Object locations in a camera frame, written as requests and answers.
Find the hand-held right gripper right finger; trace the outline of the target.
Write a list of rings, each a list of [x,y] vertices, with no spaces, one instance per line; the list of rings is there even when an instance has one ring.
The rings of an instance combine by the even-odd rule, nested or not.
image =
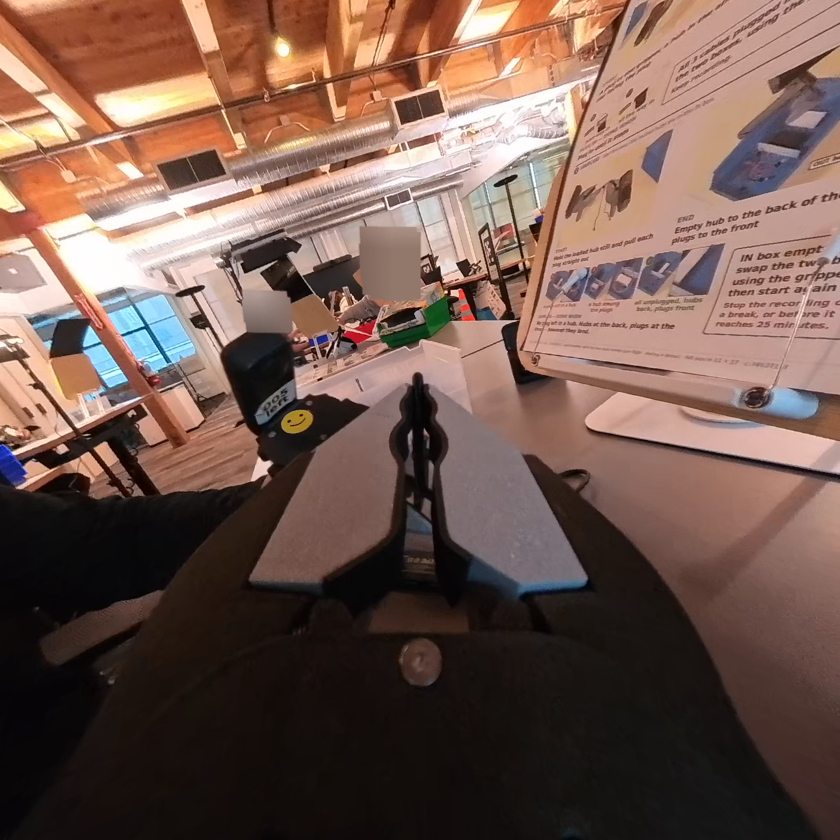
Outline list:
[[[420,389],[438,584],[451,603],[482,586],[503,599],[588,583],[516,446],[433,385]]]

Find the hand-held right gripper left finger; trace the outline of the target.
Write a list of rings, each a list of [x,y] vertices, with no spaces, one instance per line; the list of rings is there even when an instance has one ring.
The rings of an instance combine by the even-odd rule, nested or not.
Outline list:
[[[402,577],[413,392],[401,385],[319,446],[248,578],[352,614]]]

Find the green plastic bin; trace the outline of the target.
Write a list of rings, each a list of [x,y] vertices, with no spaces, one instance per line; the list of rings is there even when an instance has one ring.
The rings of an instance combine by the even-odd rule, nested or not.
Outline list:
[[[381,322],[378,322],[374,330],[376,337],[389,349],[400,349],[410,344],[432,339],[444,326],[451,322],[452,315],[446,296],[422,310],[415,310],[413,314],[422,315],[423,320],[414,320],[396,330],[389,330],[382,326]]]

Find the clear plastic box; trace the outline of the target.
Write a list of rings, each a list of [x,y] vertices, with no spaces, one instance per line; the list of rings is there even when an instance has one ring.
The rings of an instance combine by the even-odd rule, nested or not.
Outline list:
[[[301,367],[296,387],[300,397],[327,395],[369,407],[411,384],[415,374],[471,412],[460,352],[431,340],[398,349],[389,349],[382,342],[364,342],[336,360]]]

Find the silver ventilation duct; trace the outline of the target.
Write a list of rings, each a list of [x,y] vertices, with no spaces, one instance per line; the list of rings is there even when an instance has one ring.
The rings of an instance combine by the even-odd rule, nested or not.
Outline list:
[[[255,186],[313,172],[393,145],[442,132],[461,111],[441,90],[428,88],[383,101],[376,112],[336,122],[257,150],[194,153],[155,166],[155,175],[101,191],[81,192],[84,214],[115,230],[214,203]]]
[[[398,177],[392,182],[357,187],[302,206],[281,206],[278,192],[256,196],[254,203],[243,201],[239,209],[230,205],[186,219],[186,227],[177,227],[162,241],[131,247],[128,259],[144,272],[160,270],[207,253],[217,245],[294,228],[365,202],[383,203],[386,196],[405,190],[415,194],[421,187],[433,184],[444,184],[444,188],[449,189],[462,186],[464,180],[462,172],[427,178]]]

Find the white holder bar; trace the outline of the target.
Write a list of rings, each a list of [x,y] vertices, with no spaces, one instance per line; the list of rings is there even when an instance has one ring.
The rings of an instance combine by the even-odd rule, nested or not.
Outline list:
[[[802,421],[817,414],[820,401],[810,392],[756,385],[740,393],[736,406],[753,415]]]

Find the small black display device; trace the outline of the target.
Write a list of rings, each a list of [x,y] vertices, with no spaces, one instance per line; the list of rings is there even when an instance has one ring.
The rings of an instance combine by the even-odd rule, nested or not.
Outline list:
[[[518,326],[519,320],[505,321],[500,331],[514,382],[517,385],[526,385],[546,379],[546,376],[529,371],[522,365],[518,353]]]

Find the person's left forearm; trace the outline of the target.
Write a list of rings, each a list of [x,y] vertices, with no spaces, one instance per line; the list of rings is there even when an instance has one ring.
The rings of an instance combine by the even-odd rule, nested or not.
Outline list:
[[[58,622],[164,589],[266,482],[151,497],[2,488],[1,615]]]

